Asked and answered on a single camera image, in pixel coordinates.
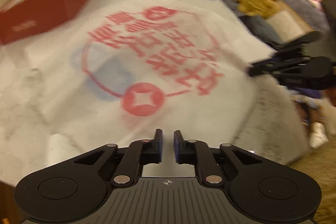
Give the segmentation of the person right hand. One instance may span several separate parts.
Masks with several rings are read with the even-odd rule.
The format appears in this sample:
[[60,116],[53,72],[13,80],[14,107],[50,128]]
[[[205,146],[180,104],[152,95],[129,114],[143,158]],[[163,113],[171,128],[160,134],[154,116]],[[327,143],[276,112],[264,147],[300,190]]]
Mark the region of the person right hand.
[[324,96],[330,101],[330,103],[336,107],[336,87],[328,88],[323,91]]

